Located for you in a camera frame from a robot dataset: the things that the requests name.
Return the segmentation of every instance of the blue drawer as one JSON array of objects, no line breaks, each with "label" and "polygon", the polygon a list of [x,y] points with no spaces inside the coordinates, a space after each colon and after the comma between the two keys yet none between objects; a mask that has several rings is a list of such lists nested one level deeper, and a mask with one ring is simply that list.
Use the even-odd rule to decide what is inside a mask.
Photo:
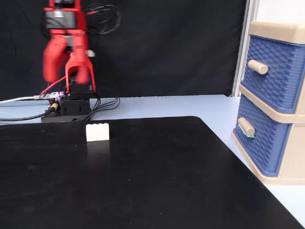
[{"label": "blue drawer", "polygon": [[268,177],[277,175],[291,124],[278,123],[268,117],[244,95],[241,96],[238,117],[245,118],[255,129],[254,138],[243,134],[236,123],[233,130],[239,143],[260,172]]},{"label": "blue drawer", "polygon": [[251,36],[247,64],[268,66],[260,75],[248,66],[241,84],[278,112],[293,114],[305,73],[305,45]]}]

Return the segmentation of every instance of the green rubber band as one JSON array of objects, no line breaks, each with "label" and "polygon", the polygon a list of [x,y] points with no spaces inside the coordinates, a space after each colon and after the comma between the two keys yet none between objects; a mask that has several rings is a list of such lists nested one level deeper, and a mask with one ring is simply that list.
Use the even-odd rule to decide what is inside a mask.
[{"label": "green rubber band", "polygon": [[248,135],[244,129],[238,124],[239,128],[242,130],[243,134],[246,135],[247,137],[250,137],[250,138],[254,138],[254,135]]}]

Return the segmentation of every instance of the white wall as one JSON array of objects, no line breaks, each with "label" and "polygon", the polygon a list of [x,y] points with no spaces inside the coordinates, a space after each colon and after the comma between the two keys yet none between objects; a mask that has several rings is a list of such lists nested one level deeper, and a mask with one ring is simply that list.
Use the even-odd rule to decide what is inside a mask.
[{"label": "white wall", "polygon": [[305,0],[259,0],[256,20],[305,23]]}]

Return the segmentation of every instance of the white block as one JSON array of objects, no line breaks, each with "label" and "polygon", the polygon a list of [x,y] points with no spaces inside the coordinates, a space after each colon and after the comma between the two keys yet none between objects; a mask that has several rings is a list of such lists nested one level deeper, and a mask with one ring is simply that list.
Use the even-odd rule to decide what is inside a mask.
[{"label": "white block", "polygon": [[109,124],[86,125],[87,142],[109,140]]}]

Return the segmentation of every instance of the black curtain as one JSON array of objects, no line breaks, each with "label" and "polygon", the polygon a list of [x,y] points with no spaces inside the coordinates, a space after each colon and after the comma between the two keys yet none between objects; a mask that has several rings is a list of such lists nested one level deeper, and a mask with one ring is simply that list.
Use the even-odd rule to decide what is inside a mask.
[{"label": "black curtain", "polygon": [[[98,92],[121,97],[230,95],[246,0],[81,0],[113,4],[120,27],[89,37]],[[0,99],[39,94],[48,0],[1,1]]]}]

